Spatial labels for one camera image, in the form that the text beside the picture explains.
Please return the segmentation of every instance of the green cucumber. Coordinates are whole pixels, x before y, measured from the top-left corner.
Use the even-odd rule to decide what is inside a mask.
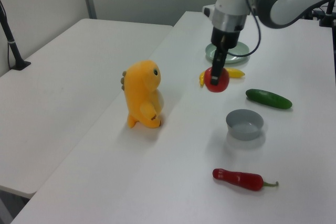
[[[252,101],[278,109],[286,110],[293,105],[288,99],[261,89],[249,89],[246,91],[246,95]]]

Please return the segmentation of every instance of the pepper stem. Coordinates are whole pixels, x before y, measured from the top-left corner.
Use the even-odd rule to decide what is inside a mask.
[[[262,186],[276,187],[279,186],[279,182],[276,181],[275,184],[270,184],[264,181]]]

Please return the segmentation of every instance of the red chili pepper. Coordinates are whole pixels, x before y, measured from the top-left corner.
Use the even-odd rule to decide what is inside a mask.
[[[214,169],[212,175],[216,179],[223,180],[235,186],[240,186],[252,191],[259,191],[264,186],[275,187],[279,185],[278,182],[275,184],[264,182],[260,175],[253,173],[230,172],[224,169]]]

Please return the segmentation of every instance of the yellow banana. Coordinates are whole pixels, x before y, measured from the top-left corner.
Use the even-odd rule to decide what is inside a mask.
[[[200,85],[201,85],[201,87],[203,87],[203,85],[204,85],[204,74],[205,74],[205,71],[203,71],[200,74]]]
[[[245,73],[240,71],[239,69],[235,68],[225,68],[225,69],[229,73],[230,78],[240,78],[245,75]]]

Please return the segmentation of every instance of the toy foot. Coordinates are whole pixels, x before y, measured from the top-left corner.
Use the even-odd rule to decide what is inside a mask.
[[[135,126],[136,122],[137,122],[137,119],[135,119],[131,115],[128,115],[128,117],[127,117],[127,125],[128,125],[129,128],[133,128]]]
[[[161,120],[159,118],[155,118],[154,120],[145,120],[141,123],[148,128],[157,128],[160,127]]]

